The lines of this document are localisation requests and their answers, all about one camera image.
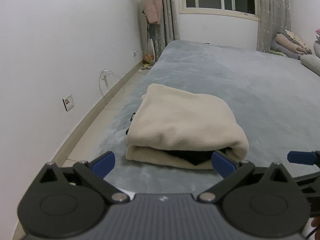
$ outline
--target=blue gripper pad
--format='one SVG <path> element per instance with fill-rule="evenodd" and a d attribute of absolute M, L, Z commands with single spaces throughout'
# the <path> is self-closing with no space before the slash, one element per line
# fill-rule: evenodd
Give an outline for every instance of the blue gripper pad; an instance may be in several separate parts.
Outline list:
<path fill-rule="evenodd" d="M 112 171 L 116 164 L 116 157 L 113 152 L 109 153 L 101 160 L 92 165 L 91 171 L 98 175 L 100 178 L 104 178 L 107 174 Z"/>
<path fill-rule="evenodd" d="M 318 156 L 313 152 L 294 152 L 291 151 L 287 155 L 289 163 L 299 163 L 305 165 L 314 165 L 318 162 Z"/>
<path fill-rule="evenodd" d="M 229 162 L 227 159 L 222 157 L 216 152 L 212 153 L 211 156 L 212 167 L 223 177 L 229 176 L 231 173 L 236 171 L 236 166 Z"/>

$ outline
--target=black cable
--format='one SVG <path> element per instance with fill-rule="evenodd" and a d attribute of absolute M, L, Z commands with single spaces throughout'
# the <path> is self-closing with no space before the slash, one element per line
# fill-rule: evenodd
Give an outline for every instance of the black cable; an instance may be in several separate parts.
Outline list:
<path fill-rule="evenodd" d="M 320 225 L 317 226 L 315 229 L 313 229 L 313 230 L 306 236 L 306 239 L 309 239 L 310 236 L 312 236 L 319 228 L 320 228 Z"/>

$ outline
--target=small object on floor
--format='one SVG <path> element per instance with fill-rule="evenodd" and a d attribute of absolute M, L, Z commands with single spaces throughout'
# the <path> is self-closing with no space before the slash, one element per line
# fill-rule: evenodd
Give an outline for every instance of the small object on floor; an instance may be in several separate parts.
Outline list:
<path fill-rule="evenodd" d="M 146 53 L 143 54 L 143 61 L 151 63 L 153 60 L 154 60 L 153 55 L 146 54 Z"/>
<path fill-rule="evenodd" d="M 141 74 L 148 74 L 150 69 L 151 68 L 146 67 L 146 68 L 139 69 L 138 72 L 141 73 Z"/>

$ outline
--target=green cloth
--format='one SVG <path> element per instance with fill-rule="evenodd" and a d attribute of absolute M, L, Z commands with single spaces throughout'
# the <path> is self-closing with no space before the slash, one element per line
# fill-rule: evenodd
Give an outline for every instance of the green cloth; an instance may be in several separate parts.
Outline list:
<path fill-rule="evenodd" d="M 274 51 L 274 50 L 270 50 L 270 54 L 288 57 L 286 54 L 279 52 L 279 51 Z"/>

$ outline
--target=baseboard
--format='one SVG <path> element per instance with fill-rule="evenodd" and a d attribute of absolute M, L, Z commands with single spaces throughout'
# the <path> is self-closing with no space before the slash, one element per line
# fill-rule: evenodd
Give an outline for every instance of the baseboard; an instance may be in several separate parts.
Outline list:
<path fill-rule="evenodd" d="M 107 103 L 115 96 L 116 93 L 126 84 L 129 79 L 142 67 L 142 60 L 135 65 L 127 74 L 125 74 L 106 94 L 100 99 L 100 101 L 89 111 L 89 113 L 82 119 L 78 126 L 73 130 L 70 136 L 61 146 L 60 150 L 53 157 L 54 161 L 59 167 L 61 167 L 66 159 L 71 154 L 73 148 L 76 146 L 78 141 L 84 135 L 85 131 L 89 128 L 92 122 L 97 118 L 100 112 L 105 108 Z M 23 232 L 20 222 L 17 225 L 12 240 L 20 240 L 25 235 Z"/>

